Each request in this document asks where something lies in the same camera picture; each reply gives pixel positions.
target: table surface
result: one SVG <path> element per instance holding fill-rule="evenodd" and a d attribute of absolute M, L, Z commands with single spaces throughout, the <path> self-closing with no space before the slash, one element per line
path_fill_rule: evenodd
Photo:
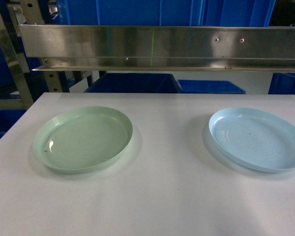
<path fill-rule="evenodd" d="M 34 156 L 52 117 L 107 106 L 134 125 L 125 154 L 88 174 L 61 174 Z M 295 236 L 295 170 L 237 165 L 208 121 L 250 107 L 295 125 L 295 95 L 46 93 L 0 140 L 0 236 Z"/>

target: metal bar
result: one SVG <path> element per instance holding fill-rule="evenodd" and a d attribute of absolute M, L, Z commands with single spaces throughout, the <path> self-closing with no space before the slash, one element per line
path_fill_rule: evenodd
<path fill-rule="evenodd" d="M 21 99 L 0 99 L 0 109 L 25 109 Z"/>
<path fill-rule="evenodd" d="M 20 29 L 19 29 L 19 23 L 18 23 L 18 19 L 16 18 L 13 6 L 7 6 L 15 32 L 17 34 L 17 36 L 21 35 Z"/>
<path fill-rule="evenodd" d="M 23 14 L 26 18 L 27 24 L 29 25 L 43 25 L 51 23 L 51 17 L 48 14 L 42 14 L 41 7 L 38 0 L 21 0 L 21 6 L 23 9 Z"/>
<path fill-rule="evenodd" d="M 61 73 L 54 70 L 44 71 L 44 76 L 49 92 L 69 92 L 68 82 L 64 72 Z"/>
<path fill-rule="evenodd" d="M 27 63 L 24 62 L 24 54 L 19 52 L 19 49 L 22 47 L 20 41 L 17 39 L 15 31 L 13 31 L 13 27 L 6 28 L 0 14 L 0 47 L 11 71 L 16 87 L 22 97 L 24 106 L 29 108 L 33 104 L 33 98 L 24 77 L 24 70 L 29 71 L 29 69 Z"/>
<path fill-rule="evenodd" d="M 295 59 L 295 27 L 21 25 L 29 57 Z"/>
<path fill-rule="evenodd" d="M 48 58 L 38 70 L 295 71 L 295 28 L 20 28 L 27 55 Z"/>

